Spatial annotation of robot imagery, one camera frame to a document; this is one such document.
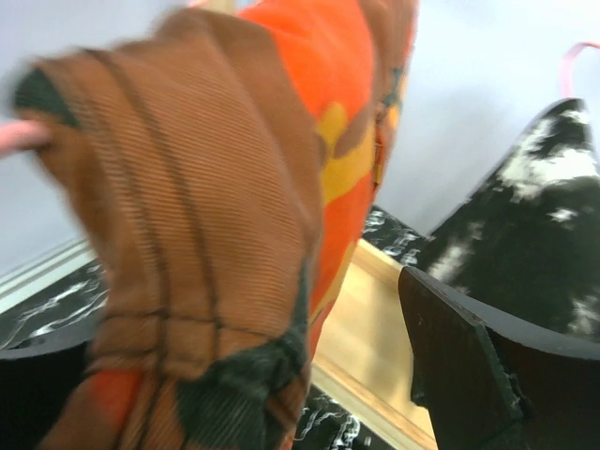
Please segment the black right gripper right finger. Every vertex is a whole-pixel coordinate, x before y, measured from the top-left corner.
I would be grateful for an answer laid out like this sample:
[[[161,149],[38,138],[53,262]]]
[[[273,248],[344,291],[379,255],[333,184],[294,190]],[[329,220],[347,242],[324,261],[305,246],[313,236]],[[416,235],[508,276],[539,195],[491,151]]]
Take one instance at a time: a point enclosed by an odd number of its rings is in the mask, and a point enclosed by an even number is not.
[[[413,268],[399,300],[441,449],[596,449],[599,346]]]

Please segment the orange patterned trousers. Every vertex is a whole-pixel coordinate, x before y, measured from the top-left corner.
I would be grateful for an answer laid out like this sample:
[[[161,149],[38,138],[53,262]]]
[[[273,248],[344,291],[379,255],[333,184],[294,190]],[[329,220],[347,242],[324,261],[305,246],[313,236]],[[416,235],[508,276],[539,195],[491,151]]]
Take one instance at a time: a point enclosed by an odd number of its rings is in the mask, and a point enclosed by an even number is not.
[[[184,7],[151,36],[38,60],[109,295],[44,449],[286,449],[393,146],[414,1]]]

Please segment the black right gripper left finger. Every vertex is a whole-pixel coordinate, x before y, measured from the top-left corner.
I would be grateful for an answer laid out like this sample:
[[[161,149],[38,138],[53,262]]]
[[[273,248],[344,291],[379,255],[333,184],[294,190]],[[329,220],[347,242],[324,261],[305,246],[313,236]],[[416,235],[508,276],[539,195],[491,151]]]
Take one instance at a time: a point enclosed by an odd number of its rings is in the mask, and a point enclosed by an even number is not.
[[[35,337],[1,351],[1,450],[37,447],[83,379],[88,345]]]

